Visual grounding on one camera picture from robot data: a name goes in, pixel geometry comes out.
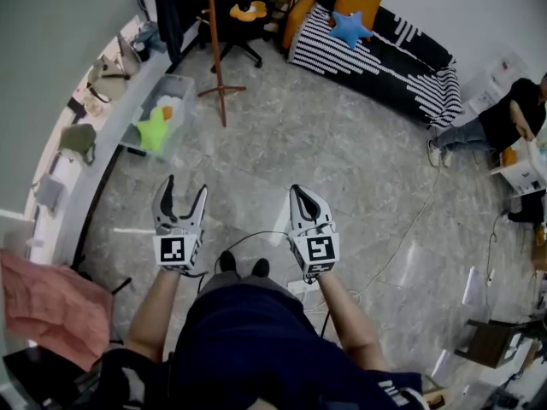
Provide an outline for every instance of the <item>marble floor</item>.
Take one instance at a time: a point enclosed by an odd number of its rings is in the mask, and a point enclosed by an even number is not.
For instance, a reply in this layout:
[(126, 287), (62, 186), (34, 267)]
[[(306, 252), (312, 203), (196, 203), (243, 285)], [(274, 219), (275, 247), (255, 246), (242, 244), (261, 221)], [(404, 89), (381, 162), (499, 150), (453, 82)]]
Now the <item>marble floor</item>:
[[(288, 188), (307, 185), (330, 204), (341, 238), (337, 273), (371, 316), (393, 369), (431, 374), (444, 349), (466, 337), (469, 318), (522, 321), (532, 305), (530, 231), (497, 224), (491, 246), (496, 276), (472, 305), (462, 304), (468, 274), (486, 273), (492, 224), (509, 195), (488, 173), (480, 154), (458, 154), (451, 169), (426, 158), (433, 130), (303, 68), (287, 64), (261, 40), (253, 47), (262, 69), (237, 49), (223, 62), (228, 85), (247, 91), (226, 99), (226, 129), (215, 95), (196, 101), (193, 115), (173, 137), (161, 160), (121, 153), (93, 215), (82, 265), (99, 284), (132, 284), (115, 298), (115, 329), (126, 335), (132, 315), (155, 276), (150, 204), (156, 187), (175, 175), (174, 200), (181, 213), (199, 188), (209, 187), (203, 221), (200, 269), (248, 233), (284, 230)], [(197, 91), (215, 85), (210, 49), (196, 47), (176, 73), (194, 78)], [(258, 257), (280, 284), (300, 278), (286, 240), (253, 237), (234, 253), (247, 274)], [(375, 281), (375, 275), (381, 274)], [(173, 349), (197, 281), (180, 282), (167, 350)], [(321, 327), (326, 315), (319, 292), (305, 297), (309, 318)], [(331, 325), (326, 337), (335, 340)], [(462, 394), (481, 366), (454, 355), (438, 366), (436, 379), (451, 391), (451, 407), (480, 408), (484, 391)]]

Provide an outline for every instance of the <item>black and white striped blanket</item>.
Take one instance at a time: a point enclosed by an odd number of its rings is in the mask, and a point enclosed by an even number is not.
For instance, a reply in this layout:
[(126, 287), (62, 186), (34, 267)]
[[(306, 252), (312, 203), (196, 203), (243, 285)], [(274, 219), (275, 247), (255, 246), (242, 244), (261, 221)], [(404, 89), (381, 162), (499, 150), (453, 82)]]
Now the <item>black and white striped blanket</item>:
[[(352, 50), (342, 39), (328, 36), (330, 18), (330, 11), (315, 5), (292, 40), (289, 62), (357, 87), (436, 127), (447, 127), (462, 113), (456, 70), (448, 66), (435, 72), (401, 47), (405, 39), (421, 35), (418, 29), (405, 22), (407, 28), (399, 32), (401, 41), (395, 44), (373, 32), (370, 43), (360, 39)], [(362, 90), (354, 78), (367, 78)], [(376, 78), (373, 84), (370, 78)], [(381, 86), (390, 92), (389, 97), (380, 92)]]

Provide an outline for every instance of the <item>green cloth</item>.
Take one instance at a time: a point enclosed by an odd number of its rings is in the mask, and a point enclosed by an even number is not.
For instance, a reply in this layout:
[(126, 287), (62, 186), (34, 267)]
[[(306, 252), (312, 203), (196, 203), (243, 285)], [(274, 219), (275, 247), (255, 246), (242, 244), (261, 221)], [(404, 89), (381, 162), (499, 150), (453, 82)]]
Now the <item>green cloth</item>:
[(140, 132), (141, 149), (157, 152), (169, 130), (168, 123), (163, 119), (162, 108), (154, 108), (150, 120), (137, 123), (137, 129)]

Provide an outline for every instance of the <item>man sitting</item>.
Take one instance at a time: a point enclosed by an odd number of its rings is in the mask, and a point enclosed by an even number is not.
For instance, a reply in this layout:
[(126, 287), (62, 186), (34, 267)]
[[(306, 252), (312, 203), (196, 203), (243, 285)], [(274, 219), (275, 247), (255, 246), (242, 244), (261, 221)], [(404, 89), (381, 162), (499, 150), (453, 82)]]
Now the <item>man sitting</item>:
[(505, 150), (520, 137), (532, 141), (545, 122), (547, 74), (539, 85), (530, 79), (513, 83), (509, 94), (479, 117), (427, 141), (427, 155), (434, 167), (443, 156), (450, 167), (452, 152), (458, 150)]

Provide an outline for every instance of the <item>black sneaker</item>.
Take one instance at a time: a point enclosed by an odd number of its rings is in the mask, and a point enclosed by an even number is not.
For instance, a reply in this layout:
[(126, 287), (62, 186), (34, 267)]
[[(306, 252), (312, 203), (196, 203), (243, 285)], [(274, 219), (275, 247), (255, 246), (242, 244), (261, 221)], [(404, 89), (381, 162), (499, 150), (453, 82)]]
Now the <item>black sneaker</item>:
[(220, 262), (222, 272), (236, 270), (236, 259), (233, 257), (232, 252), (229, 252), (227, 250), (222, 252)]
[(256, 262), (255, 266), (253, 267), (253, 271), (251, 272), (251, 275), (255, 275), (258, 278), (267, 278), (270, 274), (270, 263), (266, 258), (261, 258), (259, 261)]

